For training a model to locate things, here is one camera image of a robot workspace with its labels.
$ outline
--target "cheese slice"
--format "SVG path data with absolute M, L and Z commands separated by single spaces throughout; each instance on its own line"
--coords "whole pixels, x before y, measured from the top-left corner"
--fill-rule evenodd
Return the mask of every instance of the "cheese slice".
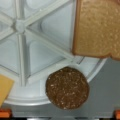
M 8 96 L 14 81 L 0 74 L 0 107 Z

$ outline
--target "white plastic tray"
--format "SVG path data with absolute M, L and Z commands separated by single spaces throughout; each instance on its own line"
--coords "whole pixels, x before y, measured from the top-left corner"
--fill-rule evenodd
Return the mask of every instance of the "white plastic tray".
M 75 0 L 0 0 L 0 73 L 15 80 L 5 103 L 50 103 L 45 83 L 53 71 L 74 67 L 90 82 L 102 68 L 106 59 L 71 53 L 75 9 Z

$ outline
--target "white plate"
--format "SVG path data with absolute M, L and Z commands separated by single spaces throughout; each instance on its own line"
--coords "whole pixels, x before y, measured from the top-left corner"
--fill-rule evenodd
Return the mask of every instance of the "white plate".
M 31 10 L 41 8 L 43 9 L 49 4 L 52 4 L 52 2 L 54 2 L 54 0 L 26 0 L 26 3 L 31 8 Z M 31 25 L 31 29 L 42 32 L 51 40 L 51 42 L 58 44 L 71 52 L 74 31 L 75 2 L 75 0 L 70 0 L 67 4 L 44 17 L 44 19 L 39 20 L 35 24 Z M 28 61 L 30 63 L 29 73 L 31 75 L 52 64 L 57 66 L 56 63 L 64 59 L 63 56 L 56 54 L 55 51 L 48 49 L 41 42 L 37 42 L 36 39 L 31 38 L 28 34 L 26 35 L 27 54 L 30 58 Z M 16 46 L 16 34 L 14 34 L 6 38 L 6 41 L 0 44 L 0 65 L 15 71 L 18 74 L 19 68 L 17 53 L 18 48 Z M 80 70 L 86 76 L 88 82 L 94 78 L 94 76 L 99 72 L 106 61 L 106 59 L 96 59 L 80 56 L 78 58 L 78 64 L 73 63 L 69 66 Z M 8 98 L 5 100 L 5 103 L 25 106 L 43 105 L 50 103 L 45 94 L 45 83 L 48 75 L 49 73 L 39 81 L 36 81 L 32 84 L 27 84 L 25 87 L 21 87 L 16 82 Z

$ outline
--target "gray surface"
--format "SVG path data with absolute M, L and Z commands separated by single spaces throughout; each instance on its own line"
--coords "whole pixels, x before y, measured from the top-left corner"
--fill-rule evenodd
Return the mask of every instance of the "gray surface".
M 120 108 L 120 62 L 108 59 L 99 74 L 90 82 L 88 101 L 76 110 L 61 110 L 52 104 L 11 107 L 17 117 L 112 117 L 115 109 Z

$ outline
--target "round tray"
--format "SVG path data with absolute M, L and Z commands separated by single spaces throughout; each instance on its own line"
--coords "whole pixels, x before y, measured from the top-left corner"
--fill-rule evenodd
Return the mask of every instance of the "round tray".
M 44 7 L 52 4 L 54 1 L 55 0 L 50 0 L 47 3 L 46 0 L 26 0 L 26 3 L 24 3 L 27 4 L 27 6 L 24 6 L 25 16 L 32 16 L 35 12 L 34 9 L 44 9 Z M 41 32 L 47 36 L 52 43 L 62 46 L 71 52 L 76 9 L 75 2 L 75 0 L 70 0 L 59 9 L 32 24 L 30 29 L 37 31 L 38 33 Z M 9 12 L 9 9 L 8 12 L 5 10 L 5 13 L 13 16 L 13 13 Z M 42 43 L 37 42 L 36 38 L 30 37 L 28 34 L 25 35 L 27 40 L 26 49 L 29 57 L 29 73 L 31 75 L 36 74 L 40 70 L 43 70 L 50 65 L 55 64 L 57 66 L 57 62 L 65 59 L 63 56 L 50 50 Z M 0 44 L 0 56 L 2 56 L 0 59 L 1 66 L 4 66 L 5 68 L 19 74 L 16 34 L 5 38 L 5 42 Z M 77 64 L 73 62 L 68 66 L 81 71 L 86 76 L 88 82 L 95 77 L 106 61 L 106 59 L 82 56 L 76 56 L 76 58 Z M 45 83 L 48 75 L 49 73 L 46 74 L 45 77 L 31 84 L 27 83 L 25 87 L 21 87 L 17 82 L 15 82 L 8 98 L 5 100 L 5 103 L 24 106 L 50 103 L 45 94 Z

